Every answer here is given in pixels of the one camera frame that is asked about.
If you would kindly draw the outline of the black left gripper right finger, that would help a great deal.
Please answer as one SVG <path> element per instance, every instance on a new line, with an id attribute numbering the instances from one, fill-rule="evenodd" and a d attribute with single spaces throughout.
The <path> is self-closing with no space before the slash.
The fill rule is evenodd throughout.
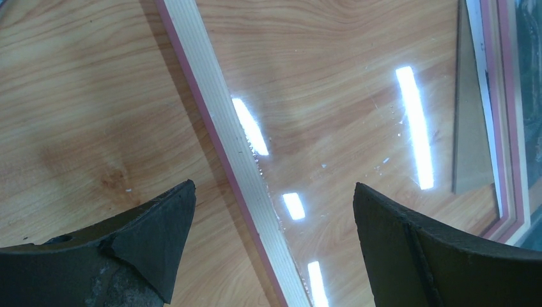
<path id="1" fill-rule="evenodd" d="M 487 240 L 366 184 L 353 196 L 377 306 L 540 306 L 541 253 Z"/>

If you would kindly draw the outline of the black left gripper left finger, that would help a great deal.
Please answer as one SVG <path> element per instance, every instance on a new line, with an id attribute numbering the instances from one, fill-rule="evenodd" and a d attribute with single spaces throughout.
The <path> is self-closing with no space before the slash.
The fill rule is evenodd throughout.
<path id="1" fill-rule="evenodd" d="M 186 180 L 146 203 L 49 239 L 1 249 L 2 306 L 163 306 L 196 208 Z"/>

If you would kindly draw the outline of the wooden picture frame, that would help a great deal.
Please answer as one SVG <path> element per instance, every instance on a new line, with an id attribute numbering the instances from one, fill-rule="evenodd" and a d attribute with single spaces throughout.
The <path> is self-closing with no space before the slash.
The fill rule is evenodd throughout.
<path id="1" fill-rule="evenodd" d="M 248 124 L 234 105 L 197 2 L 158 1 L 157 6 L 245 219 L 263 248 L 263 259 L 270 264 L 286 304 L 313 306 L 259 173 Z M 537 1 L 515 3 L 516 13 L 528 11 L 530 18 L 537 16 Z M 541 206 L 539 142 L 525 142 L 532 227 L 539 220 Z"/>

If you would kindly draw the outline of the brown backing board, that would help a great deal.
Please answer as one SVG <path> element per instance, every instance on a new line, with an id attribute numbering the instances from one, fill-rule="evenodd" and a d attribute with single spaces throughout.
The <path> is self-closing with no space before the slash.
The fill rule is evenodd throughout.
<path id="1" fill-rule="evenodd" d="M 454 112 L 454 194 L 493 183 L 492 161 L 467 2 L 458 1 Z"/>

